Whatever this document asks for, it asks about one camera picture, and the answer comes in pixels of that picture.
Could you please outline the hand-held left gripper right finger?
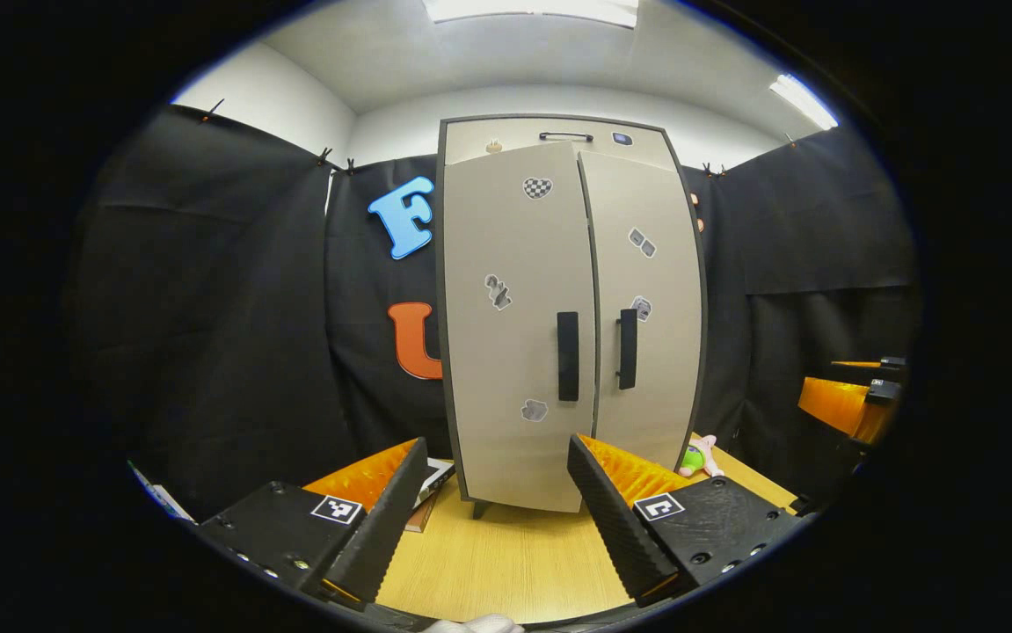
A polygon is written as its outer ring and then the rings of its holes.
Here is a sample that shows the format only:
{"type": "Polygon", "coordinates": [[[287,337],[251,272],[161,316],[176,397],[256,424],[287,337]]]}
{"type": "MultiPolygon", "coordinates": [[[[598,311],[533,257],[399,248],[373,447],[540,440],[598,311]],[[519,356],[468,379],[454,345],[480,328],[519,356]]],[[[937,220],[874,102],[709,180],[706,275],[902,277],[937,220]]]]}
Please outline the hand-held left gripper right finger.
{"type": "Polygon", "coordinates": [[[736,573],[804,525],[723,474],[692,482],[586,436],[571,437],[567,472],[640,608],[736,573]]]}

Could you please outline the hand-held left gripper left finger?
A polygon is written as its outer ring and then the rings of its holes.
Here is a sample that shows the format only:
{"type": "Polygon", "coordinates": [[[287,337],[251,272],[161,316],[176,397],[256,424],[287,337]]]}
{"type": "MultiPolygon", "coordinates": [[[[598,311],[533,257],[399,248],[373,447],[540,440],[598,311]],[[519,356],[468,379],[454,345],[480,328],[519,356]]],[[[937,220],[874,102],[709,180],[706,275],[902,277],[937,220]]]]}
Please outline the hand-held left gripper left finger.
{"type": "Polygon", "coordinates": [[[197,530],[277,584],[364,610],[380,594],[428,472],[426,440],[413,438],[312,484],[268,482],[197,530]]]}

